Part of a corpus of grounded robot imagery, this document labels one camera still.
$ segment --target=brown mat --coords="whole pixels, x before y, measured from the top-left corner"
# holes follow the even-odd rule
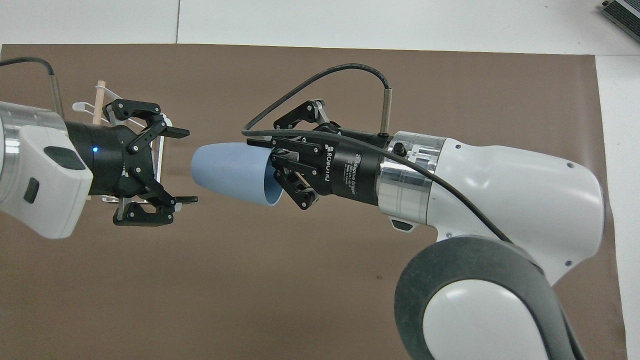
[[[308,49],[225,45],[5,45],[4,59],[53,65],[68,119],[99,79],[121,96],[157,102],[178,127],[163,184],[199,195],[173,225],[115,227],[91,200],[74,234],[45,240],[0,215],[3,359],[408,359],[394,323],[405,264],[433,243],[426,226],[394,231],[374,206],[323,197],[300,211],[199,188],[195,149],[244,141],[240,128],[317,71],[377,67],[394,88],[391,133],[544,152],[590,168],[606,190],[593,56]],[[376,131],[382,89],[363,72],[312,85],[274,117],[321,97],[330,118]],[[0,69],[0,100],[50,108],[40,65]],[[599,253],[556,286],[590,359],[625,359],[608,212]]]

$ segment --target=black button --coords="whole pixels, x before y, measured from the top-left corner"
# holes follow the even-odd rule
[[[36,196],[38,195],[38,190],[40,189],[40,182],[34,178],[29,179],[29,184],[27,185],[27,191],[24,192],[24,196],[22,197],[26,202],[33,204],[36,201]]]
[[[66,147],[47,146],[44,148],[44,153],[63,168],[70,170],[86,169],[76,152]]]

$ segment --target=black cable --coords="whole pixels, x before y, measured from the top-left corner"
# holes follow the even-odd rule
[[[363,70],[366,72],[370,72],[371,74],[374,74],[375,76],[377,76],[378,79],[380,79],[385,89],[390,89],[387,78],[380,71],[368,65],[363,65],[358,63],[346,63],[346,64],[330,67],[329,69],[318,72],[316,75],[313,75],[311,78],[304,80],[302,84],[296,86],[295,88],[293,88],[293,90],[291,90],[290,92],[287,92],[281,98],[276,100],[273,104],[269,105],[268,108],[264,109],[256,117],[254,117],[253,120],[249,121],[249,123],[245,127],[243,127],[242,129],[243,134],[245,136],[253,136],[253,135],[246,135],[244,132],[249,131],[249,129],[251,129],[254,125],[258,123],[258,121],[262,120],[262,118],[267,116],[268,113],[272,112],[275,108],[282,105],[283,102],[289,100],[293,95],[296,95],[298,92],[300,92],[300,90],[306,88],[316,80],[321,79],[329,74],[332,74],[334,72],[341,71],[341,70],[347,70],[347,69],[356,69],[356,70]]]
[[[44,65],[47,68],[47,72],[49,73],[49,75],[55,75],[53,73],[53,68],[51,67],[50,63],[48,63],[44,59],[34,58],[34,57],[30,57],[30,56],[25,56],[25,57],[22,57],[22,58],[13,58],[13,59],[9,59],[9,60],[0,61],[0,66],[17,64],[17,63],[41,63],[42,65]]]
[[[370,67],[367,65],[362,65],[362,64],[355,64],[355,63],[349,63],[349,64],[343,64],[343,65],[338,65],[336,67],[332,67],[329,69],[326,69],[324,71],[321,71],[319,73],[317,73],[316,75],[312,76],[311,78],[308,78],[306,81],[302,82],[302,84],[296,86],[293,90],[291,90],[290,92],[286,93],[283,97],[279,98],[278,100],[276,100],[273,104],[271,104],[269,107],[267,107],[265,110],[263,110],[261,113],[259,113],[255,118],[253,118],[253,120],[249,121],[249,123],[247,125],[245,125],[242,129],[242,134],[245,136],[307,136],[307,137],[315,137],[315,138],[319,138],[322,140],[327,140],[327,141],[334,141],[334,142],[345,142],[345,143],[350,143],[351,145],[355,145],[355,146],[359,146],[359,147],[363,147],[365,149],[368,149],[372,152],[375,152],[376,154],[380,155],[380,156],[384,156],[385,158],[388,158],[390,160],[396,161],[399,164],[402,164],[416,172],[418,172],[420,175],[423,175],[424,177],[430,179],[431,181],[433,181],[434,183],[442,186],[443,188],[445,188],[448,192],[450,192],[452,195],[454,195],[458,200],[460,200],[469,210],[471,210],[471,212],[478,218],[480,219],[480,221],[487,227],[489,228],[489,230],[495,234],[498,239],[502,240],[502,241],[506,241],[508,243],[513,243],[513,241],[511,241],[491,220],[489,220],[489,218],[482,212],[480,211],[480,209],[478,209],[478,207],[471,202],[471,200],[469,200],[466,196],[464,196],[464,194],[462,194],[458,189],[456,189],[453,185],[449,184],[447,181],[445,181],[444,179],[442,179],[441,177],[432,174],[431,172],[427,171],[425,168],[422,168],[418,165],[416,165],[415,163],[412,163],[411,161],[405,159],[402,156],[398,156],[392,152],[388,152],[384,149],[381,149],[377,146],[373,146],[367,142],[363,142],[360,140],[356,140],[354,138],[349,138],[346,136],[341,136],[341,135],[337,135],[337,134],[331,134],[331,133],[325,133],[322,131],[311,131],[311,130],[289,130],[289,129],[274,129],[274,130],[251,130],[251,128],[256,125],[260,120],[262,120],[267,114],[269,114],[270,112],[272,112],[275,108],[277,108],[278,106],[280,106],[283,102],[285,102],[286,100],[290,99],[293,95],[297,94],[300,90],[304,89],[305,87],[309,86],[309,84],[313,83],[315,80],[318,80],[328,74],[331,74],[333,72],[337,72],[340,70],[346,70],[346,69],[360,69],[360,70],[365,70],[370,72],[371,74],[376,75],[383,83],[383,85],[385,86],[385,89],[389,89],[389,83],[387,81],[387,79],[384,77],[384,75]]]

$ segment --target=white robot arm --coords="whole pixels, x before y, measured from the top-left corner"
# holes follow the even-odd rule
[[[155,179],[150,142],[158,136],[184,138],[186,129],[168,126],[160,107],[117,99],[106,105],[111,127],[65,120],[51,66],[39,58],[0,61],[0,66],[36,61],[49,70],[57,112],[0,102],[0,211],[45,238],[71,235],[87,195],[118,198],[116,225],[159,226],[197,197],[173,197]],[[138,134],[122,125],[129,117],[147,126]],[[147,213],[133,201],[145,199]]]
[[[301,104],[273,130],[251,130],[302,88],[344,69],[373,73],[385,85],[379,133],[328,121],[321,100]],[[531,151],[404,131],[390,136],[390,95],[376,69],[330,68],[243,129],[266,138],[201,147],[191,173],[201,186],[244,200],[272,198],[273,205],[276,184],[302,210],[334,194],[378,206],[400,231],[436,227],[438,242],[409,262],[396,288],[396,325],[414,359],[583,359],[550,285],[598,250],[604,201],[595,176]],[[316,127],[293,129],[302,120]],[[249,177],[245,168],[264,182],[240,181]],[[247,188],[220,186],[228,178]]]

